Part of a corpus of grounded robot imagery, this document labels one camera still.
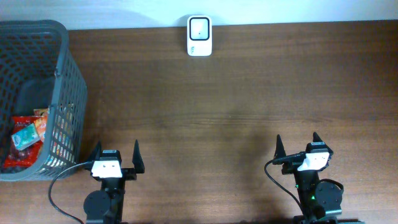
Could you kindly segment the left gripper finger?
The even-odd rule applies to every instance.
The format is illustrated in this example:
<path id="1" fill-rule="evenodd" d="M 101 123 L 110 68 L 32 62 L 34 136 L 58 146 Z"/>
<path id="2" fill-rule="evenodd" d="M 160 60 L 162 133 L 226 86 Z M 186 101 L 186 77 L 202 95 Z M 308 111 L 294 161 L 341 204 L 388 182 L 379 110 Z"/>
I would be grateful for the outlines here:
<path id="1" fill-rule="evenodd" d="M 135 140 L 133 155 L 132 155 L 132 163 L 134 165 L 134 169 L 136 173 L 144 173 L 145 172 L 145 165 L 142 159 L 140 150 L 139 150 L 139 142 Z"/>
<path id="2" fill-rule="evenodd" d="M 101 151 L 102 151 L 101 142 L 98 141 L 98 143 L 96 144 L 95 148 L 93 149 L 93 151 L 91 152 L 86 161 L 91 162 L 97 160 L 100 157 Z"/>

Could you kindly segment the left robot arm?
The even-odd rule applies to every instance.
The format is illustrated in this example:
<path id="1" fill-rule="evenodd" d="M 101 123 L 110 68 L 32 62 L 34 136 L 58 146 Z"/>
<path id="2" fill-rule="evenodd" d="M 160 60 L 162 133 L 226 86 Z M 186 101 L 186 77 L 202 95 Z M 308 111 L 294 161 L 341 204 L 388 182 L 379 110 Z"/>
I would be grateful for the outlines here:
<path id="1" fill-rule="evenodd" d="M 101 188 L 90 193 L 83 204 L 86 222 L 89 224 L 117 224 L 123 219 L 125 184 L 137 179 L 145 172 L 144 162 L 135 141 L 132 153 L 132 167 L 121 167 L 121 153 L 118 150 L 103 150 L 98 142 L 87 159 L 85 169 L 92 178 L 101 183 Z"/>

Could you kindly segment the teal tissue pack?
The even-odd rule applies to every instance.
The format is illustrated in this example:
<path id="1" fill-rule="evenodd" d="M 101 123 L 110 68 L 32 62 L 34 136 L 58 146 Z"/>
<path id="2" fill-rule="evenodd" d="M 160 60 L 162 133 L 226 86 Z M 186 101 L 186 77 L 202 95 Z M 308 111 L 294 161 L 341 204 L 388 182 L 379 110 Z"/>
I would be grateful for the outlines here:
<path id="1" fill-rule="evenodd" d="M 12 143 L 17 151 L 23 151 L 40 140 L 34 124 L 30 124 L 11 136 Z"/>

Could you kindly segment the red candy bag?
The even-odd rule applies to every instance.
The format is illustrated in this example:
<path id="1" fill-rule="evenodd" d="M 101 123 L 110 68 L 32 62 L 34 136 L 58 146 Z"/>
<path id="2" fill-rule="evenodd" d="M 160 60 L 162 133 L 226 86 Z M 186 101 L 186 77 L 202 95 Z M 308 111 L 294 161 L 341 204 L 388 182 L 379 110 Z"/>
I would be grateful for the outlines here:
<path id="1" fill-rule="evenodd" d="M 17 133 L 39 118 L 40 116 L 13 116 L 14 127 L 12 134 Z M 37 141 L 23 151 L 10 152 L 6 157 L 3 168 L 30 167 L 37 160 L 42 145 L 42 141 Z"/>

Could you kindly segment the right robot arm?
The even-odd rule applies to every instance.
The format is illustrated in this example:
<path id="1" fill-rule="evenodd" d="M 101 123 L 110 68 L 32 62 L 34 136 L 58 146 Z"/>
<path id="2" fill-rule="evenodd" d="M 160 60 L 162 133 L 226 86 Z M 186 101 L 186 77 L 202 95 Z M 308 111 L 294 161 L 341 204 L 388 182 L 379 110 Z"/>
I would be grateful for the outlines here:
<path id="1" fill-rule="evenodd" d="M 343 184 L 331 180 L 320 179 L 318 173 L 325 170 L 333 155 L 333 150 L 326 145 L 317 133 L 313 133 L 312 142 L 308 143 L 304 151 L 287 155 L 278 134 L 274 157 L 265 164 L 281 165 L 283 175 L 292 174 L 298 195 L 278 183 L 271 175 L 266 175 L 273 183 L 288 193 L 299 206 L 302 214 L 293 217 L 294 223 L 361 223 L 356 219 L 341 220 L 341 203 L 343 201 Z"/>

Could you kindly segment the orange tissue pack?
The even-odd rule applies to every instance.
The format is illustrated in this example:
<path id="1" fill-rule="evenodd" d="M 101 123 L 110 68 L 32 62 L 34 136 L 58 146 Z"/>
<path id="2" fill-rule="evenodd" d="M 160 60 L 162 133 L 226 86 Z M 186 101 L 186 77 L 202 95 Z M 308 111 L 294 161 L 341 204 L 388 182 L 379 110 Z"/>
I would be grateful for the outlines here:
<path id="1" fill-rule="evenodd" d="M 38 116 L 38 118 L 34 121 L 37 134 L 39 135 L 40 140 L 44 142 L 49 109 L 34 109 L 34 115 Z"/>

